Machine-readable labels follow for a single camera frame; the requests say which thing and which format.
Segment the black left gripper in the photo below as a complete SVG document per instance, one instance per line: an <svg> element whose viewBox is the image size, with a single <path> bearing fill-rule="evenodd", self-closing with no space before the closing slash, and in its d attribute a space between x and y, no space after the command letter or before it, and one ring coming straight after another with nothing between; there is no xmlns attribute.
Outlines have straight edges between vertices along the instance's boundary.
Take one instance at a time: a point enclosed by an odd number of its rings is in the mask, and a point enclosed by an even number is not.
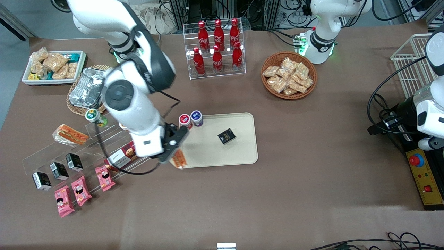
<svg viewBox="0 0 444 250"><path fill-rule="evenodd" d="M403 102L390 109L384 109L382 118L382 129L376 125L367 128L370 135L384 134L384 132L417 132L417 108L412 98L407 98Z"/></svg>

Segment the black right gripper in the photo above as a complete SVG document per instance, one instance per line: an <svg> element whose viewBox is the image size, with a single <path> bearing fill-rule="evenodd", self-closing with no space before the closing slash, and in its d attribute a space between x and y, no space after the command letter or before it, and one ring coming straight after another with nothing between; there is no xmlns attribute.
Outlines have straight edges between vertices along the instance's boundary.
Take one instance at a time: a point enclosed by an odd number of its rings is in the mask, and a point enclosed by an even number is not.
<svg viewBox="0 0 444 250"><path fill-rule="evenodd" d="M173 158L189 134L189 129L186 126L178 127L173 123L166 123L164 128L165 132L163 133L163 138L161 139L161 145L164 151L157 155L159 163L162 164Z"/></svg>

